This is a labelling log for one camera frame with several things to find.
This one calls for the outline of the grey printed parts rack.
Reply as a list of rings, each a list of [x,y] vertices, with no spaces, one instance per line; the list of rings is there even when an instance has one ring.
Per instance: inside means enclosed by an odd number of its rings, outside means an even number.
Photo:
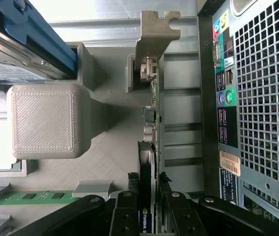
[[[0,195],[65,190],[78,200],[98,195],[107,201],[126,191],[128,174],[139,171],[142,108],[150,101],[145,91],[133,90],[136,48],[67,45],[77,53],[75,79],[0,84],[0,119],[7,120],[17,159],[0,170]],[[0,236],[64,206],[0,206]]]

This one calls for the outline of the tan barcode sticker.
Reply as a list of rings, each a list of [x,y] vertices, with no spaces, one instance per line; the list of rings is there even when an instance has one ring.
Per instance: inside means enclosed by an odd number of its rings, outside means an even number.
[[[231,172],[237,177],[241,176],[241,162],[238,156],[222,150],[219,152],[219,156],[220,156],[220,166],[222,168]]]

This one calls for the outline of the hard disk with blue carrier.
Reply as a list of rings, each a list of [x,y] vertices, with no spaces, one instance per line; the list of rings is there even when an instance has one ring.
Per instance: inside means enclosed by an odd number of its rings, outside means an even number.
[[[77,67],[76,51],[29,0],[0,0],[0,84],[72,80]]]

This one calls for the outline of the green RAM stick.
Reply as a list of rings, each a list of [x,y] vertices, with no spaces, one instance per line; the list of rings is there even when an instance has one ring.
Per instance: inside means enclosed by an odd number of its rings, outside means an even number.
[[[67,205],[78,198],[71,191],[7,192],[0,195],[1,206]]]

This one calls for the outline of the open black PC case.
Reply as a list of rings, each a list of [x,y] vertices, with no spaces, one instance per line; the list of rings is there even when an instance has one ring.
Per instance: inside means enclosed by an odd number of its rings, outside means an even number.
[[[279,0],[196,8],[205,191],[279,225]],[[240,158],[240,177],[221,150]]]

